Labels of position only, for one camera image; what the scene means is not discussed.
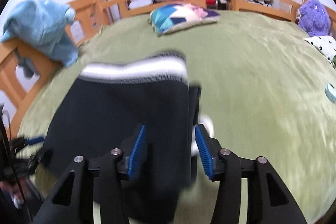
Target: bed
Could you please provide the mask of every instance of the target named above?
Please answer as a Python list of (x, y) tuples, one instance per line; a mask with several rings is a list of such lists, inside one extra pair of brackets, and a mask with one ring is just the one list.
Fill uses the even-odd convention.
[[(303, 40), (307, 34), (295, 25), (300, 4), (279, 0), (291, 7), (287, 12), (232, 0), (231, 10), (220, 11), (222, 17), (216, 24), (157, 37), (146, 14), (163, 4), (128, 10), (127, 1), (70, 3), (85, 33), (79, 43), (81, 57), (70, 68), (59, 69), (17, 39), (0, 45), (1, 88), (17, 108), (11, 121), (12, 135), (45, 135), (53, 114), (87, 63), (128, 62), (174, 48), (187, 56), (189, 79), (202, 84), (201, 113), (212, 118), (215, 138), (241, 157), (266, 156), (307, 222), (316, 223), (326, 216), (320, 223), (327, 223), (336, 197), (336, 110), (325, 96), (324, 86), (336, 83), (336, 72)], [(188, 2), (206, 7), (205, 0)], [(123, 19), (103, 27), (109, 23), (105, 9), (115, 4)], [(14, 73), (16, 47), (40, 72), (39, 80), (26, 93)], [(27, 150), (24, 156), (37, 149)], [(55, 178), (40, 167), (35, 182), (47, 194)], [(217, 188), (199, 165), (195, 185), (181, 194), (174, 223), (209, 223)], [(240, 223), (246, 220), (246, 202), (243, 194)]]

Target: geometric pillow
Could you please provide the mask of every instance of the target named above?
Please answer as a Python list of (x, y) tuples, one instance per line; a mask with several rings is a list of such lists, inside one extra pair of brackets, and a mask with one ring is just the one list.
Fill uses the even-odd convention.
[(157, 35), (168, 34), (200, 24), (217, 22), (220, 14), (199, 6), (186, 4), (168, 4), (152, 11), (149, 21)]

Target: white patterned cloth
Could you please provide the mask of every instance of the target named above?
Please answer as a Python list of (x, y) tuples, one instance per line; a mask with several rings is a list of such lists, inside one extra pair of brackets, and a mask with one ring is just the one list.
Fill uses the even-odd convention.
[(326, 35), (323, 37), (308, 37), (304, 39), (319, 50), (335, 67), (336, 64), (334, 64), (333, 58), (336, 55), (336, 41), (333, 37)]

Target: green bedspread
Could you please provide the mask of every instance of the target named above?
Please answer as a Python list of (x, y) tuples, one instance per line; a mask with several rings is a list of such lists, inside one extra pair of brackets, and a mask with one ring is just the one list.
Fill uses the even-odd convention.
[[(255, 13), (221, 14), (216, 24), (161, 37), (154, 34), (148, 15), (106, 27), (81, 47), (75, 65), (58, 71), (42, 89), (20, 134), (46, 134), (87, 63), (128, 62), (178, 50), (187, 56), (189, 79), (202, 85), (201, 112), (212, 118), (215, 138), (241, 157), (267, 157), (308, 224), (313, 223), (336, 197), (336, 106), (324, 93), (327, 83), (336, 84), (336, 72), (296, 25)], [(36, 183), (44, 193), (53, 182), (39, 168)], [(210, 223), (217, 189), (199, 165), (197, 182), (182, 193), (174, 223)], [(244, 182), (240, 223), (245, 223), (246, 203)]]

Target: blue handle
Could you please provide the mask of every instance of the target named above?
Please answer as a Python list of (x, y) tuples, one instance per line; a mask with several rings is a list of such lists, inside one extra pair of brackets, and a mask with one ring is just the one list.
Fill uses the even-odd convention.
[(33, 138), (33, 139), (27, 139), (26, 144), (27, 145), (34, 145), (40, 142), (44, 142), (44, 138), (43, 137), (37, 137), (37, 138)]

